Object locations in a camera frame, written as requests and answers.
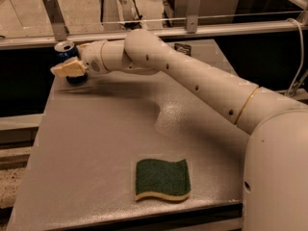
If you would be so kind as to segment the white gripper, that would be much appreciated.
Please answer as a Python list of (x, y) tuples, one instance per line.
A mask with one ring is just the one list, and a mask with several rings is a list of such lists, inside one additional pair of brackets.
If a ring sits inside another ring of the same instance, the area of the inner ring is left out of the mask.
[(51, 72), (58, 77), (80, 77), (87, 69), (92, 74), (107, 74), (109, 70), (102, 60), (102, 49), (106, 40), (94, 41), (78, 45), (79, 58), (72, 57), (51, 68)]

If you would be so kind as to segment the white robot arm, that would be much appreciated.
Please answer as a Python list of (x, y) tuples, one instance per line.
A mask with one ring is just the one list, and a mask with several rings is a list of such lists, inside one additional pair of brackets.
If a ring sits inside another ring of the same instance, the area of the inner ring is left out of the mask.
[(162, 71), (249, 135), (243, 231), (308, 231), (306, 105), (177, 52), (143, 29), (123, 41), (86, 43), (79, 51), (52, 73)]

